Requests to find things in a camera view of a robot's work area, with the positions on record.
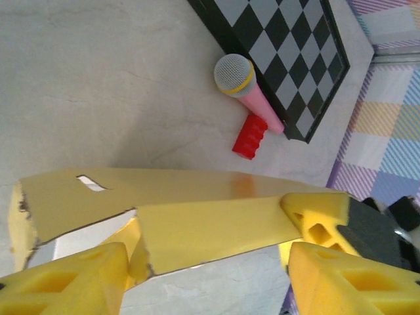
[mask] checkered square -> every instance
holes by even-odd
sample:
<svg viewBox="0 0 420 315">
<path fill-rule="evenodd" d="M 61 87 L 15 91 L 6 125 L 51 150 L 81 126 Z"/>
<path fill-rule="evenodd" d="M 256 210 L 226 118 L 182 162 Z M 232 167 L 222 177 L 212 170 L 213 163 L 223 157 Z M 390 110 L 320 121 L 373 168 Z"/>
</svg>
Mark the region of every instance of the checkered square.
<svg viewBox="0 0 420 315">
<path fill-rule="evenodd" d="M 338 171 L 331 188 L 349 192 L 360 200 L 370 197 L 377 171 L 352 164 L 339 163 L 335 166 Z"/>
<path fill-rule="evenodd" d="M 419 189 L 420 180 L 404 178 L 379 171 L 371 191 L 371 196 L 390 205 L 400 199 L 401 196 L 416 196 Z"/>
<path fill-rule="evenodd" d="M 247 1 L 215 0 L 286 109 L 287 124 L 306 138 L 348 68 L 327 0 Z"/>
<path fill-rule="evenodd" d="M 420 180 L 420 142 L 391 138 L 380 170 L 409 179 Z"/>
</svg>

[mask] pink microphone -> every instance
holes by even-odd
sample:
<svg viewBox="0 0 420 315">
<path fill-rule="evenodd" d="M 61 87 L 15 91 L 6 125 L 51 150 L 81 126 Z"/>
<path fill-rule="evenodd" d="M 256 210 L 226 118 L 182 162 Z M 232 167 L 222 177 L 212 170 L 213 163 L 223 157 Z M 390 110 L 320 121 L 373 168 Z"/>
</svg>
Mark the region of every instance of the pink microphone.
<svg viewBox="0 0 420 315">
<path fill-rule="evenodd" d="M 263 119 L 275 133 L 284 131 L 283 123 L 257 84 L 252 62 L 240 54 L 227 54 L 215 66 L 215 81 L 224 94 L 237 98 L 255 115 Z"/>
</svg>

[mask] yellow ring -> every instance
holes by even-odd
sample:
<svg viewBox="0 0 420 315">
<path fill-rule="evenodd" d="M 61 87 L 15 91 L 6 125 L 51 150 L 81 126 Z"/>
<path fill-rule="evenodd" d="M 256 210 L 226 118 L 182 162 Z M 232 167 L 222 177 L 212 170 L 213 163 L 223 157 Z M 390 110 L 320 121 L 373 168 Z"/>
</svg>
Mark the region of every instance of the yellow ring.
<svg viewBox="0 0 420 315">
<path fill-rule="evenodd" d="M 246 87 L 249 82 L 251 82 L 255 71 L 254 71 L 254 65 L 252 64 L 252 62 L 250 60 L 248 60 L 248 61 L 251 65 L 251 71 L 249 72 L 249 75 L 246 78 L 246 80 L 239 87 L 237 87 L 236 89 L 233 89 L 233 90 L 224 90 L 217 85 L 217 87 L 219 88 L 220 91 L 222 91 L 224 94 L 235 94 L 235 93 L 239 92 L 240 90 L 242 90 L 244 87 Z"/>
</svg>

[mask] yellow cardboard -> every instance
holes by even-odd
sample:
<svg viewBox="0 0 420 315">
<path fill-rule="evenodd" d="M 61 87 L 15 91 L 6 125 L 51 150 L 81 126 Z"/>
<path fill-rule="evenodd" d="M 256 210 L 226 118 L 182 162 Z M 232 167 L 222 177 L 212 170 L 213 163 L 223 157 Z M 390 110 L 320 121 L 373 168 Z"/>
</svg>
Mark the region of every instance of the yellow cardboard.
<svg viewBox="0 0 420 315">
<path fill-rule="evenodd" d="M 77 179 L 81 175 L 106 189 L 92 191 Z M 280 199 L 291 192 L 328 191 L 220 171 L 64 169 L 23 178 L 9 215 L 16 269 L 41 244 L 133 208 L 144 244 L 137 243 L 130 256 L 130 274 L 144 277 L 137 266 L 147 252 L 150 275 L 187 268 L 301 237 Z"/>
</svg>

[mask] black object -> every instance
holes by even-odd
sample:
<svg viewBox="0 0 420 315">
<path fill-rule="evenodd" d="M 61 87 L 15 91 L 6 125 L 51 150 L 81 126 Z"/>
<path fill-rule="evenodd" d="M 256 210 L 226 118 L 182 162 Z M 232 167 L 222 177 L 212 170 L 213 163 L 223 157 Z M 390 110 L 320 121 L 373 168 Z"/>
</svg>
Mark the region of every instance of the black object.
<svg viewBox="0 0 420 315">
<path fill-rule="evenodd" d="M 388 207 L 395 221 L 406 231 L 412 231 L 420 226 L 420 212 L 409 197 L 402 197 Z"/>
<path fill-rule="evenodd" d="M 392 221 L 374 208 L 350 198 L 348 224 L 337 225 L 337 230 L 360 256 L 402 267 L 400 244 Z"/>
<path fill-rule="evenodd" d="M 402 268 L 420 273 L 420 251 L 409 241 L 399 237 Z"/>
<path fill-rule="evenodd" d="M 371 208 L 373 208 L 376 211 L 380 211 L 379 207 L 376 204 L 376 201 L 372 197 L 366 198 L 364 201 L 362 201 L 362 203 L 370 206 Z"/>
</svg>

